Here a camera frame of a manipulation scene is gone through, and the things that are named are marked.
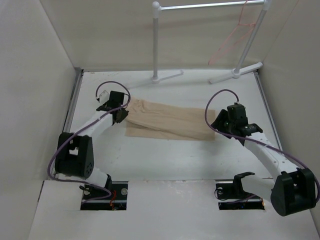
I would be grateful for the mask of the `beige trousers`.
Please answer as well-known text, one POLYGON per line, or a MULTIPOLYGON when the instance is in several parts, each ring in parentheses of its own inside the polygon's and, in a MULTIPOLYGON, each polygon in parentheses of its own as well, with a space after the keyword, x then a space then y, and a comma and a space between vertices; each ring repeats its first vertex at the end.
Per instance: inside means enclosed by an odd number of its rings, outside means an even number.
POLYGON ((215 132, 205 122, 204 109, 133 98, 127 110, 127 137, 207 142, 215 140, 215 132))

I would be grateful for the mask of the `pink wire hanger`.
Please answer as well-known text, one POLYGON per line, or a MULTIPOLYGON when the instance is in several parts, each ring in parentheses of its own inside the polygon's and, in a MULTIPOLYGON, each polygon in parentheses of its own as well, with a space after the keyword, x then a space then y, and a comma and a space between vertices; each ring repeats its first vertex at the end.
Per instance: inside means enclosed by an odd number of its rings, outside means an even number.
POLYGON ((255 28, 255 22, 244 22, 243 16, 245 8, 248 4, 248 0, 246 0, 241 7, 241 11, 238 17, 238 21, 234 29, 230 32, 228 37, 223 41, 223 43, 219 46, 218 50, 210 57, 208 60, 208 65, 212 66, 216 64, 219 60, 221 60, 224 56, 226 56, 229 52, 231 52, 242 40, 244 40, 255 28), (238 38, 234 39, 237 33, 240 33, 242 30, 247 29, 247 31, 243 32, 243 34, 238 38))

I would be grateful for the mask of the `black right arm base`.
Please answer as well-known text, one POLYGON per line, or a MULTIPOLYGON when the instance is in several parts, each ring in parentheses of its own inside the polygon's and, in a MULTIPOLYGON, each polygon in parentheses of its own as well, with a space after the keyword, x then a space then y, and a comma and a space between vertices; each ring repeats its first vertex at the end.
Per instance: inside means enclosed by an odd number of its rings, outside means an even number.
POLYGON ((218 209, 231 210, 265 210, 261 197, 244 191, 242 179, 254 176, 253 172, 236 174, 233 179, 222 179, 215 182, 214 196, 218 200, 218 209))

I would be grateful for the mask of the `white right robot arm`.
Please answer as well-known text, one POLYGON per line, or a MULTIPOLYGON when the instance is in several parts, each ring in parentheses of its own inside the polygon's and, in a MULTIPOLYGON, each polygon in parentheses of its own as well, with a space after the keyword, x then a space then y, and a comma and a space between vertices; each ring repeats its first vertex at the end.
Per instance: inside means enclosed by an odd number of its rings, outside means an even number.
POLYGON ((267 183, 250 171, 239 173, 234 176, 231 189, 237 198, 244 199, 249 194, 263 197, 282 217, 316 206, 315 175, 309 168, 291 162, 271 144, 257 124, 249 123, 242 104, 222 109, 210 127, 229 139, 238 140, 263 164, 274 181, 267 183))

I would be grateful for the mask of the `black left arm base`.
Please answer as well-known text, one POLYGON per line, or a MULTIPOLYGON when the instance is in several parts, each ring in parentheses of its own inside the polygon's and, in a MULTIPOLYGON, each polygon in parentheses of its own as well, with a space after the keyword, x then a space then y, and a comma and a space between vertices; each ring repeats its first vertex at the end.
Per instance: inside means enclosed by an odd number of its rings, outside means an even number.
POLYGON ((128 199, 128 181, 113 181, 109 176, 106 189, 85 184, 79 187, 83 191, 81 211, 125 211, 128 199))

